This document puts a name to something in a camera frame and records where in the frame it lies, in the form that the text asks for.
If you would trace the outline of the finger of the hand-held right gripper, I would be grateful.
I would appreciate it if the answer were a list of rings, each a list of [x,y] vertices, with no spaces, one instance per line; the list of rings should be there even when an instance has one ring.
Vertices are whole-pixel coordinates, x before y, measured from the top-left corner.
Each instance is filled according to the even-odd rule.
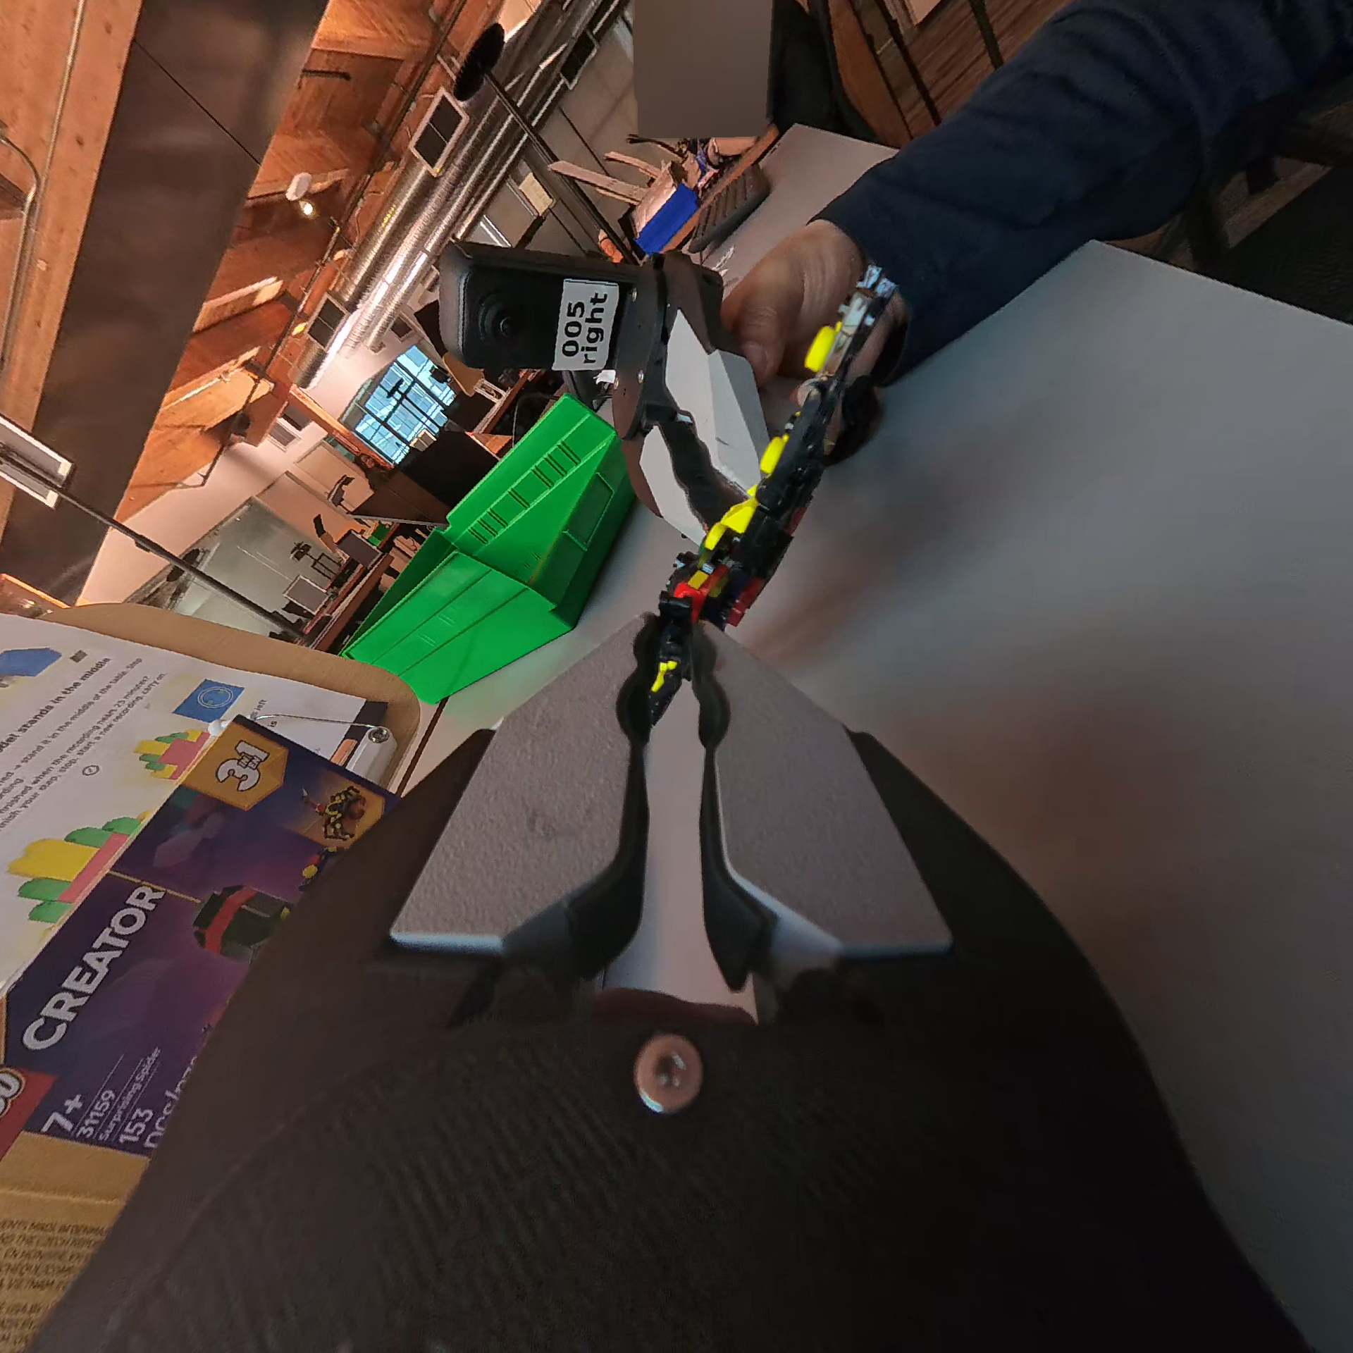
[[[692,507],[688,492],[675,473],[665,439],[667,432],[677,432],[678,437],[694,437],[695,443],[701,441],[699,426],[692,414],[677,414],[648,432],[622,439],[623,462],[635,496],[654,517],[663,519],[669,526],[703,526],[707,522]]]
[[[756,488],[769,447],[752,367],[673,329],[673,511],[726,513]]]

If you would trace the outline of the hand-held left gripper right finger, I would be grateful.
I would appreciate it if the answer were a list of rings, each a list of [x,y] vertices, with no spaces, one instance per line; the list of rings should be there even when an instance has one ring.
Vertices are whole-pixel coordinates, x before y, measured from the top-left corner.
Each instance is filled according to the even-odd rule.
[[[699,852],[730,989],[944,955],[953,934],[851,733],[730,638],[695,638]]]

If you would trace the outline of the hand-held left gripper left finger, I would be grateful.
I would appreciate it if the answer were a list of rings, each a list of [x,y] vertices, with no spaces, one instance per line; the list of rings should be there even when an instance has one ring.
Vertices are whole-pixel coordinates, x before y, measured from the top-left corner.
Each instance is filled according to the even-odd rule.
[[[648,619],[491,733],[390,926],[402,949],[597,977],[635,937],[648,847]]]

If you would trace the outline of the black yellow lego spider model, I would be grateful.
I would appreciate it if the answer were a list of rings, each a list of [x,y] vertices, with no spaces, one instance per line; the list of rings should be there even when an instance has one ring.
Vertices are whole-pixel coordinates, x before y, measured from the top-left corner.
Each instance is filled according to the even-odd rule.
[[[894,295],[883,269],[868,263],[839,318],[807,348],[803,399],[764,449],[756,483],[733,490],[697,549],[678,555],[658,600],[654,653],[639,665],[652,676],[648,725],[694,680],[697,625],[724,630],[745,617],[785,558],[822,473],[872,435],[881,405],[860,358]]]

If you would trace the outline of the person's right forearm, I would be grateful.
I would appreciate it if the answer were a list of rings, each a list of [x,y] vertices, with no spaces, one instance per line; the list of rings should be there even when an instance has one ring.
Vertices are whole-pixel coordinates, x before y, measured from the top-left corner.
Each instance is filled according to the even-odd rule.
[[[1162,227],[1315,87],[1351,73],[1349,1],[1074,1],[938,128],[822,212],[904,303],[891,382],[1088,240]]]

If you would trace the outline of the purple lego set box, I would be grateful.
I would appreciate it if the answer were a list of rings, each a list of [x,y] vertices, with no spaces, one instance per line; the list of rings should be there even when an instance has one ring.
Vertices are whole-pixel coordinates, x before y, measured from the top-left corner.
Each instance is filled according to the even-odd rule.
[[[2,1349],[140,1182],[248,966],[398,792],[231,720],[2,994]]]

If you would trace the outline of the person's right hand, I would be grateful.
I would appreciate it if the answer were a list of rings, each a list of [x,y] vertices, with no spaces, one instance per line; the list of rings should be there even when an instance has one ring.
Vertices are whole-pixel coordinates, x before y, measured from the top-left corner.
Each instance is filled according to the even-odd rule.
[[[769,248],[726,295],[720,312],[737,350],[750,363],[756,388],[771,390],[803,371],[811,341],[839,320],[839,306],[855,295],[870,263],[896,284],[896,293],[851,371],[872,373],[879,384],[891,384],[919,365],[925,356],[904,289],[908,242],[896,227],[857,236],[841,223],[819,217]]]

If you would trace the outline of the small blue bin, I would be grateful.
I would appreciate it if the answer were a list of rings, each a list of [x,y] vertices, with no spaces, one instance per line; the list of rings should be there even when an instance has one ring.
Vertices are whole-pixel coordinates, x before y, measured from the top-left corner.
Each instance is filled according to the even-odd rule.
[[[699,214],[699,195],[684,181],[654,181],[633,210],[633,238],[644,255],[663,251]]]

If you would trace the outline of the green plastic bin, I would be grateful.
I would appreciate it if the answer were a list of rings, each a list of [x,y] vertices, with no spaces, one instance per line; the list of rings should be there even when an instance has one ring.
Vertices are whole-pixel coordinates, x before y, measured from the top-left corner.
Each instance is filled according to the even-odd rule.
[[[428,534],[343,655],[436,702],[567,634],[635,504],[608,420],[561,396]]]

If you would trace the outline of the black keyboard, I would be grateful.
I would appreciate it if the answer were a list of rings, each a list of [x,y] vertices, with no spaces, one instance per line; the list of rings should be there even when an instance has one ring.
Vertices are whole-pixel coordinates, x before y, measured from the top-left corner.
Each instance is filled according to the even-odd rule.
[[[701,204],[688,236],[688,251],[703,253],[720,246],[743,221],[756,212],[771,193],[771,181],[754,162],[731,178]]]

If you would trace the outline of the wooden clipboard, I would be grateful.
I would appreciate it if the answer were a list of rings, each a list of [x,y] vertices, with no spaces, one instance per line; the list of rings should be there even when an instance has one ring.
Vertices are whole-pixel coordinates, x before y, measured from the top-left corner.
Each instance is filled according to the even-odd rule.
[[[379,780],[383,786],[396,786],[400,765],[417,750],[423,704],[411,687],[383,668],[347,659],[341,653],[315,651],[265,634],[133,602],[59,608],[49,615],[49,621],[178,651],[210,665],[290,678],[364,701],[383,701],[387,725],[396,742],[394,759],[388,761]]]

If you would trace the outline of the printed paper sheet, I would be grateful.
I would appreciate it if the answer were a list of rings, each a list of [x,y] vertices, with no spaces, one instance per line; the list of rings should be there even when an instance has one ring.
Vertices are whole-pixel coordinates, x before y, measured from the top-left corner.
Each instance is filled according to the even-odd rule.
[[[2,985],[233,718],[334,759],[366,701],[2,615]]]

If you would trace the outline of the silver ventilation duct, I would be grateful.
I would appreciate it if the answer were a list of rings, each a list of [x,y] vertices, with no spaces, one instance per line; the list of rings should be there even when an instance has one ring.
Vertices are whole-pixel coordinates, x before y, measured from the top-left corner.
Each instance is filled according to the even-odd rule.
[[[438,170],[411,151],[381,204],[381,214],[330,289],[351,320],[347,344],[375,346],[457,231],[474,225],[521,157],[521,119],[540,126],[565,92],[565,66],[584,39],[605,37],[622,1],[540,1],[504,45],[493,77],[519,109],[514,115],[485,85],[464,104],[464,117]]]

